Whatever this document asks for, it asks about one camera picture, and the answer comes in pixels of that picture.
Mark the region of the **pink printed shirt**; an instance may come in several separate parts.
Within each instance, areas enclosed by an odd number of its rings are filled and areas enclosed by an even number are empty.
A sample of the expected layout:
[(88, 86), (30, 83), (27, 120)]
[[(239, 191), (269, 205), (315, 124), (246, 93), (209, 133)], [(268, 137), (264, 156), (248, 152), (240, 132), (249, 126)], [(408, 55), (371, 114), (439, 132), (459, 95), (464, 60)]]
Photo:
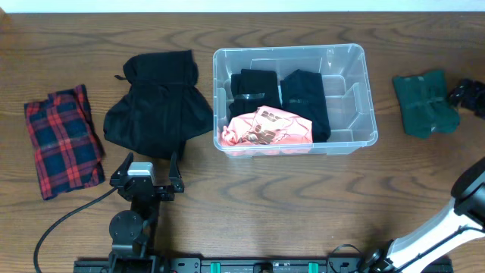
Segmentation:
[(221, 132), (222, 146), (313, 143), (312, 122), (288, 111), (261, 106), (234, 117)]

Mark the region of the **dark green cloth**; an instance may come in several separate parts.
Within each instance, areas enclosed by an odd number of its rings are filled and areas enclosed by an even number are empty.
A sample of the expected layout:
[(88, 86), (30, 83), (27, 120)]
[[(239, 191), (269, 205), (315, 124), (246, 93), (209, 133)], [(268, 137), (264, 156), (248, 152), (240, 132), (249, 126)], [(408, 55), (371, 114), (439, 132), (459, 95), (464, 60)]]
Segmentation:
[(447, 101), (444, 71), (394, 77), (393, 87), (408, 135), (427, 139), (432, 133), (452, 133), (457, 129), (460, 117)]

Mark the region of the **large black garment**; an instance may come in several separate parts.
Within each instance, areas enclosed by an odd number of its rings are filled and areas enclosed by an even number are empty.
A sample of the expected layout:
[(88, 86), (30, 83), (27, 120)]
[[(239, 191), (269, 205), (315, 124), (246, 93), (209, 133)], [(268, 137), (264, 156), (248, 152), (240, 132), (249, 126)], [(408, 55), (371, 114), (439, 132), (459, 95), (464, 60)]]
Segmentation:
[(105, 115), (104, 138), (152, 158), (183, 154), (186, 141), (213, 129), (213, 110), (196, 88), (192, 51), (130, 58), (119, 80), (130, 89)]

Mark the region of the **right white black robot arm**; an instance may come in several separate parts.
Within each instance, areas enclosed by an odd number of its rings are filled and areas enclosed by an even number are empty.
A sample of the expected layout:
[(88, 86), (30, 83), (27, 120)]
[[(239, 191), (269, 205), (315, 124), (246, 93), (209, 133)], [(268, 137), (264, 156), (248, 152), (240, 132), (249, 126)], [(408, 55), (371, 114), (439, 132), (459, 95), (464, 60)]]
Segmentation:
[[(404, 131), (427, 139), (453, 133), (460, 117), (449, 102), (442, 71), (394, 77)], [(430, 263), (468, 241), (484, 237), (484, 160), (455, 182), (447, 205), (412, 233), (391, 240), (362, 261), (360, 271), (421, 272)]]

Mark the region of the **black cloth with band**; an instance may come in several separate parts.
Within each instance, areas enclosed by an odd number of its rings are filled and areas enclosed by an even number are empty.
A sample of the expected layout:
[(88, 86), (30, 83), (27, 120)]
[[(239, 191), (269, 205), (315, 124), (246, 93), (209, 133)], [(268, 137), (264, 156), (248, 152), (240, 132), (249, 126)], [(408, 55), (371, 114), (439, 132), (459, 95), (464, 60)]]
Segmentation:
[(278, 78), (274, 71), (242, 69), (231, 75), (233, 103), (230, 118), (256, 111), (261, 106), (281, 108)]

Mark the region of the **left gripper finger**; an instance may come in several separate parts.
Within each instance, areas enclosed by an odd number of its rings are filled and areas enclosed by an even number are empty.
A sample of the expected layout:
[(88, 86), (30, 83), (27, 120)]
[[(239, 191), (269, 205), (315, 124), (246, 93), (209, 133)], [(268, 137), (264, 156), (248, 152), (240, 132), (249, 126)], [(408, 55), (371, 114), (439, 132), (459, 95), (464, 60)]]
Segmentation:
[(173, 152), (171, 155), (169, 179), (172, 185), (181, 185), (181, 174), (178, 168), (176, 152)]
[(130, 165), (133, 163), (133, 153), (129, 152), (123, 163), (117, 169), (118, 177), (124, 177), (128, 175)]

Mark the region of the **dark navy cloth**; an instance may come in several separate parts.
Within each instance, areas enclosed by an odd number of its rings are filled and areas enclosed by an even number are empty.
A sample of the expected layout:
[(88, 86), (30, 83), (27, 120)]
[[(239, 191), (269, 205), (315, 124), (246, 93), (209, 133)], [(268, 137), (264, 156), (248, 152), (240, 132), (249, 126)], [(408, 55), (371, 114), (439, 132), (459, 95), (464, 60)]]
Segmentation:
[(327, 102), (321, 74), (296, 70), (280, 81), (282, 107), (312, 122), (314, 143), (325, 143), (331, 136)]

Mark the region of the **red blue plaid cloth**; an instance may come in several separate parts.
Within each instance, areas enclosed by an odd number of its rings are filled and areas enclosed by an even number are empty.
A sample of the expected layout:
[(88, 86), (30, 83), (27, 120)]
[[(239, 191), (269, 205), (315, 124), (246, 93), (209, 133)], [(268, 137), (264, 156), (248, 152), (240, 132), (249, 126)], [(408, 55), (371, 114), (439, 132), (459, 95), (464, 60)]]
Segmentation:
[(83, 84), (26, 103), (24, 114), (44, 200), (105, 181), (104, 150)]

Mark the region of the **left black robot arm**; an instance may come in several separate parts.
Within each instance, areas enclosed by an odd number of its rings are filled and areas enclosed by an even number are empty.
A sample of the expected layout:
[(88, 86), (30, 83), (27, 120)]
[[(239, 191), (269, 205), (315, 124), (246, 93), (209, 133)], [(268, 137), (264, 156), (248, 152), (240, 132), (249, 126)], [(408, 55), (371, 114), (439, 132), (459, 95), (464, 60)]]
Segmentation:
[(160, 204), (173, 201), (185, 189), (177, 165), (177, 153), (170, 160), (168, 185), (155, 186), (154, 166), (150, 162), (134, 162), (129, 153), (112, 174), (110, 185), (126, 201), (130, 209), (117, 213), (110, 222), (112, 238), (108, 270), (110, 272), (169, 272), (170, 263), (155, 254), (155, 233)]

